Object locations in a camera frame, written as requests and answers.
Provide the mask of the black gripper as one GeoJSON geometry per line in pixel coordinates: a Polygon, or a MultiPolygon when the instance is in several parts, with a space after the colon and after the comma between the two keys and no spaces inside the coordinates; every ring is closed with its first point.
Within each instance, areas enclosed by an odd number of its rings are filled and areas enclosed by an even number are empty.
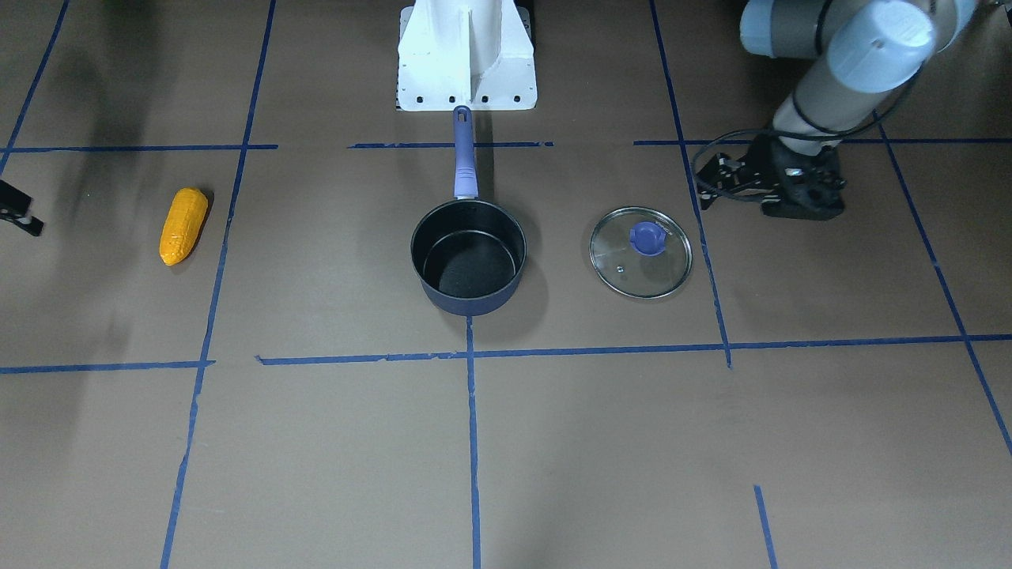
{"type": "Polygon", "coordinates": [[[841,173],[834,147],[814,156],[798,153],[772,134],[758,134],[747,151],[747,168],[763,194],[762,213],[769,217],[824,222],[845,210],[841,173]]]}

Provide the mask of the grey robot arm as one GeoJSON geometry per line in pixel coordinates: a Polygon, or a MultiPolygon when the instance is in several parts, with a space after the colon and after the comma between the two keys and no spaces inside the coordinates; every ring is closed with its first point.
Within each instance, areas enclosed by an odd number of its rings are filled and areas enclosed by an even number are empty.
{"type": "Polygon", "coordinates": [[[749,53],[812,61],[743,158],[769,217],[830,220],[844,210],[837,146],[969,24],[976,1],[750,1],[749,53]]]}

